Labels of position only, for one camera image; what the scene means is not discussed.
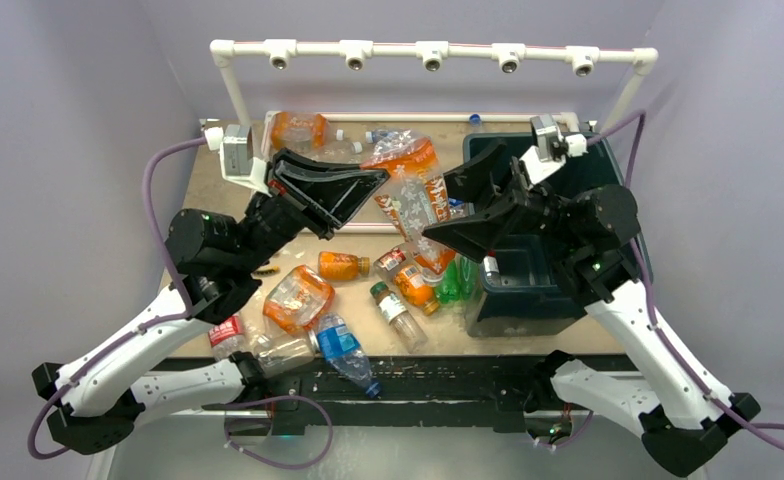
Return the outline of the large red label water bottle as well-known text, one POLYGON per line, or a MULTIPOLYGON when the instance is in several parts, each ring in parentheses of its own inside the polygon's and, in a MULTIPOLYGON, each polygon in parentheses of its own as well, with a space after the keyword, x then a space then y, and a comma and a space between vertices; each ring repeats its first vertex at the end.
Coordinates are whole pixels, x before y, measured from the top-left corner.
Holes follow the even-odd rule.
POLYGON ((501 273, 498 266, 497 258, 494 255, 487 255, 484 257, 483 262, 484 277, 486 283, 492 286, 501 285, 501 273))

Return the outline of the small orange bottle amber cap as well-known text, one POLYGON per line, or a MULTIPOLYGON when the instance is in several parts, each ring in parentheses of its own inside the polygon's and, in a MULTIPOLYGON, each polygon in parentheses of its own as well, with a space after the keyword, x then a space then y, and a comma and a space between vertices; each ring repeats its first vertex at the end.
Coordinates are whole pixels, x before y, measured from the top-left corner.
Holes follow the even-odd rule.
POLYGON ((331 251, 322 251, 318 255, 318 273, 326 280, 356 280, 367 276, 371 266, 369 257, 331 251))

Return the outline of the long orange white label bottle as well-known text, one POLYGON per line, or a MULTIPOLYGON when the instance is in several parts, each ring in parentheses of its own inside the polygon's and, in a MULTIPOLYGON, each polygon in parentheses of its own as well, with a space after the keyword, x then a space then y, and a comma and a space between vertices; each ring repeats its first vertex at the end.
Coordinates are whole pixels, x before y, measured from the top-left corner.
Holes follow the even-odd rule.
POLYGON ((425 135, 404 145, 378 142, 361 167, 389 174, 374 201, 403 237, 426 282, 438 285, 455 252, 422 236, 426 227, 451 219, 444 173, 431 139, 425 135))

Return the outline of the red cap red label bottle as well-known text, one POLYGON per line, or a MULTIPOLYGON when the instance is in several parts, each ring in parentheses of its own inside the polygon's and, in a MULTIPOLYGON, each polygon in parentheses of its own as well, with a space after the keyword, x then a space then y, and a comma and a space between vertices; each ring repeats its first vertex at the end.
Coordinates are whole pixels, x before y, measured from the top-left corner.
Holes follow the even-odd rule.
POLYGON ((399 246, 391 248, 378 257, 374 263, 374 271, 384 278, 394 275, 407 261, 406 251, 399 246))

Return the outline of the green cap white label bottle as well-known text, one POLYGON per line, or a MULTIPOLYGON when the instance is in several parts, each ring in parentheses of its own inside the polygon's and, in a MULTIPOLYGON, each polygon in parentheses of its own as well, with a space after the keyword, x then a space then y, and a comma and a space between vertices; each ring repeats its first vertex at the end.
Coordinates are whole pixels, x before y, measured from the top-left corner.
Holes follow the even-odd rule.
POLYGON ((410 354, 419 353, 427 343, 426 333, 399 296, 381 281, 370 287, 381 315, 410 354))

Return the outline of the green plastic bottle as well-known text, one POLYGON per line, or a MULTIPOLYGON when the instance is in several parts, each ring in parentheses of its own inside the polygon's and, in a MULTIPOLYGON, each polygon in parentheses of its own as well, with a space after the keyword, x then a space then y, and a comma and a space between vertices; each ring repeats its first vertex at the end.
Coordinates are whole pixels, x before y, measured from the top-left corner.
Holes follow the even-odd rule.
POLYGON ((462 299, 462 289, 457 261, 452 260, 443 275, 434 293, 440 304, 451 304, 462 299))

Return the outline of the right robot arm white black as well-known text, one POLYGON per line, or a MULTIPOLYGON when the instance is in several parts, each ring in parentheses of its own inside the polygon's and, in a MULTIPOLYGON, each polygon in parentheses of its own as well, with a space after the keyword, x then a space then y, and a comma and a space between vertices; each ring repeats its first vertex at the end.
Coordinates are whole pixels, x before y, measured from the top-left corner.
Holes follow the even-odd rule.
POLYGON ((670 474, 694 474, 759 413, 758 402, 710 373, 653 305, 632 192, 615 183, 561 195, 549 179, 565 160, 537 147, 495 176, 505 147, 495 140, 445 174, 449 195, 474 209, 427 227, 425 236, 473 260, 516 233, 551 244, 554 283, 621 344, 645 383, 614 379, 556 351, 530 379, 532 399, 544 407, 583 406, 638 437, 670 474))

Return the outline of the orange juice bottle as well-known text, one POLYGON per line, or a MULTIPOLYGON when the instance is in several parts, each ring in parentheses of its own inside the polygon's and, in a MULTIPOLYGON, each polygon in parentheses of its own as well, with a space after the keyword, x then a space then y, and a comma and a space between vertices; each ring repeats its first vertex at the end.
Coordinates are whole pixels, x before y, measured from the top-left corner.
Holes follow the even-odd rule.
POLYGON ((416 265, 407 265, 393 275, 393 282, 404 299, 419 308, 425 315, 433 315, 440 304, 434 290, 429 286, 416 265))

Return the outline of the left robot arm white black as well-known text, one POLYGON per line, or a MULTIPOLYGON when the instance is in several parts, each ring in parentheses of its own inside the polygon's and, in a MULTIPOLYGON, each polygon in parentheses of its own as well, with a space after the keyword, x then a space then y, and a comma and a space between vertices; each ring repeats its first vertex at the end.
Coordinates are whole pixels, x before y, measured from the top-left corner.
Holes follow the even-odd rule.
POLYGON ((164 245, 171 282, 133 320, 67 364, 32 374, 44 399, 38 421, 60 452, 107 450, 149 421, 199 406, 265 399, 265 374, 249 353, 165 376, 154 368, 190 339, 236 314, 260 287, 254 272, 303 230, 331 239, 387 181, 382 169, 320 163, 288 149, 259 162, 262 188, 242 218, 184 209, 164 245))

